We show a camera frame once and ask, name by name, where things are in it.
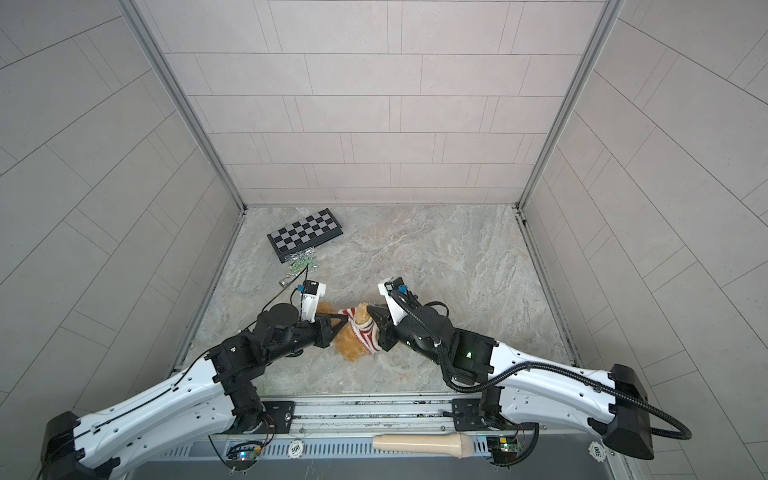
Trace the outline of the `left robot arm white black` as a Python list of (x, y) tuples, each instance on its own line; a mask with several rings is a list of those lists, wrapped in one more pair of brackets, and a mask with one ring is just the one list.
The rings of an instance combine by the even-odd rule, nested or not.
[(253, 432), (267, 420), (254, 380), (282, 357), (328, 347), (342, 326), (336, 314), (303, 320), (295, 306), (277, 304), (161, 383), (99, 412), (51, 419), (38, 476), (116, 479), (189, 440)]

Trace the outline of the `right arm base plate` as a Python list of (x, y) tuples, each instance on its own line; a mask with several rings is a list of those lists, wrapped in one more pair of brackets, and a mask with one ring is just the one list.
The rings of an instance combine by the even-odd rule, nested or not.
[(451, 410), (444, 413), (453, 419), (457, 432), (467, 431), (538, 431), (537, 423), (515, 423), (501, 415), (501, 408), (481, 398), (454, 398)]

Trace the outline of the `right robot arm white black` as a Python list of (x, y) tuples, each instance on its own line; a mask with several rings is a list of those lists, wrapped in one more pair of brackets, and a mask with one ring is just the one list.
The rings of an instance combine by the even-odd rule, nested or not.
[(516, 350), (491, 337), (454, 327), (432, 306), (394, 321), (383, 305), (367, 309), (385, 351), (403, 343), (439, 365), (450, 389), (480, 393), (472, 420), (493, 429), (562, 424), (600, 437), (626, 456), (655, 456), (648, 399), (636, 372), (616, 364), (610, 370), (562, 365)]

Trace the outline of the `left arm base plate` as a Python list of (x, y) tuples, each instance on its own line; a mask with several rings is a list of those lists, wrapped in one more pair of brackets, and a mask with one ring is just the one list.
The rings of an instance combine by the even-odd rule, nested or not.
[(260, 408), (238, 414), (226, 434), (287, 434), (291, 428), (295, 407), (294, 401), (264, 401)]

